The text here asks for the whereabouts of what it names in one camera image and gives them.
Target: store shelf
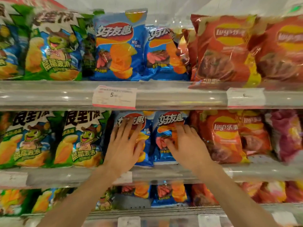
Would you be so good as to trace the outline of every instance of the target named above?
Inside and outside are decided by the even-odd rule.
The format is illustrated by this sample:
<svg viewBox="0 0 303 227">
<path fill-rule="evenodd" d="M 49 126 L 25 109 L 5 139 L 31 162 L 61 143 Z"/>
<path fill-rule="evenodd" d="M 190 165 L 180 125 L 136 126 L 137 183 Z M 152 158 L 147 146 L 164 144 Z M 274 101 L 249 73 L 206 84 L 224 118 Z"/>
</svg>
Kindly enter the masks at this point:
<svg viewBox="0 0 303 227">
<path fill-rule="evenodd" d="M 209 85 L 204 90 L 188 89 L 190 82 L 0 81 L 0 110 L 95 110 L 92 96 L 99 85 L 137 88 L 137 110 L 227 107 L 224 87 Z M 264 108 L 303 108 L 303 91 L 276 90 L 264 91 L 264 94 Z"/>
<path fill-rule="evenodd" d="M 293 213 L 299 224 L 302 222 L 302 204 L 268 204 L 262 205 L 271 213 L 287 211 Z M 83 227 L 117 226 L 119 217 L 140 217 L 141 226 L 158 227 L 160 223 L 182 224 L 184 227 L 198 227 L 198 215 L 219 216 L 222 227 L 230 226 L 230 221 L 219 206 L 187 207 L 187 208 L 160 208 L 127 211 L 103 211 L 91 213 Z M 22 215 L 22 217 L 2 217 L 0 225 L 5 227 L 35 227 L 44 215 Z"/>
<path fill-rule="evenodd" d="M 228 175 L 236 182 L 252 181 L 289 181 L 303 180 L 303 165 L 283 165 L 278 162 L 266 164 L 232 164 L 223 165 Z M 57 188 L 78 187 L 90 176 L 93 169 L 89 168 L 12 168 L 2 171 L 27 172 L 26 187 L 20 188 Z M 170 184 L 174 181 L 183 181 L 185 184 L 201 183 L 189 170 L 181 165 L 156 165 L 154 168 L 132 168 L 132 183 L 118 183 L 118 185 L 147 182 L 153 185 Z M 0 188 L 9 188 L 5 183 Z"/>
</svg>

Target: forearm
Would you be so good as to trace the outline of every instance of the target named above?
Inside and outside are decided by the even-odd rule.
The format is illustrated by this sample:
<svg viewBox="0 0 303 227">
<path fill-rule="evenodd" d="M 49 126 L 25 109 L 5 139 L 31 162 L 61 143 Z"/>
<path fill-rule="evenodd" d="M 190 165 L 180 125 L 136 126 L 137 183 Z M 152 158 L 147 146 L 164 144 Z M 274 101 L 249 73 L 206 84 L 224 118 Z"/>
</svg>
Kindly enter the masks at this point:
<svg viewBox="0 0 303 227">
<path fill-rule="evenodd" d="M 220 165 L 210 165 L 196 175 L 218 200 L 234 227 L 278 227 L 271 214 L 241 190 Z"/>
<path fill-rule="evenodd" d="M 104 165 L 96 169 L 90 178 L 53 210 L 46 213 L 37 227 L 81 227 L 117 176 Z"/>
</svg>

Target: left arm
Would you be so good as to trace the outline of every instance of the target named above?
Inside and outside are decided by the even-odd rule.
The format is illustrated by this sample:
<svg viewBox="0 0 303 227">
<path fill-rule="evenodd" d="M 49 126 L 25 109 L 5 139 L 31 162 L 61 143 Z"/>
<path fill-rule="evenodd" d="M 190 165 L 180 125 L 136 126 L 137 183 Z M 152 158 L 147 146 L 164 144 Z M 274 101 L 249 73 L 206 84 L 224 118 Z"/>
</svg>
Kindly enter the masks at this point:
<svg viewBox="0 0 303 227">
<path fill-rule="evenodd" d="M 133 118 L 123 120 L 113 129 L 103 165 L 93 171 L 89 179 L 64 201 L 49 211 L 37 227 L 81 227 L 95 208 L 97 201 L 124 172 L 138 161 L 144 140 L 134 149 L 141 124 L 129 139 Z"/>
</svg>

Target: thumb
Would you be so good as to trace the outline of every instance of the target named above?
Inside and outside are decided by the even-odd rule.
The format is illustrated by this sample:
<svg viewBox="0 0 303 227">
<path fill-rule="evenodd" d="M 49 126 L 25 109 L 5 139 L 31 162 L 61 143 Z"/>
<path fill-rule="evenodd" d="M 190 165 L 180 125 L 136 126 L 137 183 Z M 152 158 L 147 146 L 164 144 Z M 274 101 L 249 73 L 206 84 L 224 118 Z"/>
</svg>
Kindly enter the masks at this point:
<svg viewBox="0 0 303 227">
<path fill-rule="evenodd" d="M 164 142 L 167 145 L 167 147 L 169 148 L 169 150 L 172 153 L 172 155 L 174 155 L 174 154 L 177 153 L 178 150 L 176 149 L 174 143 L 171 140 L 165 139 Z"/>
<path fill-rule="evenodd" d="M 136 146 L 136 149 L 134 149 L 134 157 L 136 159 L 136 162 L 139 159 L 139 156 L 143 150 L 143 145 L 144 145 L 145 140 L 140 140 Z"/>
</svg>

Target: white price label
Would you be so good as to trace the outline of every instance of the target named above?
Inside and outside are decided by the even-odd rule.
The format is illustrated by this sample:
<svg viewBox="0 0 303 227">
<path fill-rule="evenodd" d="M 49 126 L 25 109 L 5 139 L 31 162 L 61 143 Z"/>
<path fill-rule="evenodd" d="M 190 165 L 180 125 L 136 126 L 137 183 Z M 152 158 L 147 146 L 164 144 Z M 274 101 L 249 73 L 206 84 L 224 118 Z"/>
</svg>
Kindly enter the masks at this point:
<svg viewBox="0 0 303 227">
<path fill-rule="evenodd" d="M 120 185 L 124 183 L 132 183 L 132 172 L 127 171 L 126 173 L 122 174 L 120 178 L 114 181 L 114 185 Z"/>
<path fill-rule="evenodd" d="M 93 95 L 93 106 L 116 109 L 136 109 L 137 88 L 99 85 Z"/>
<path fill-rule="evenodd" d="M 291 212 L 287 212 L 287 211 L 274 212 L 272 216 L 274 217 L 275 221 L 282 226 L 298 224 L 296 218 Z"/>
<path fill-rule="evenodd" d="M 224 172 L 225 172 L 229 177 L 231 177 L 231 178 L 233 177 L 234 172 L 233 172 L 233 170 L 232 170 L 231 168 L 229 168 L 229 167 L 224 167 L 223 170 L 224 170 Z"/>
<path fill-rule="evenodd" d="M 234 108 L 262 108 L 266 104 L 264 88 L 229 88 L 227 106 Z"/>
<path fill-rule="evenodd" d="M 0 171 L 0 186 L 2 187 L 26 187 L 28 174 L 26 172 Z"/>
<path fill-rule="evenodd" d="M 140 217 L 119 217 L 118 227 L 141 227 Z"/>
<path fill-rule="evenodd" d="M 221 227 L 220 217 L 217 215 L 198 215 L 199 227 Z"/>
</svg>

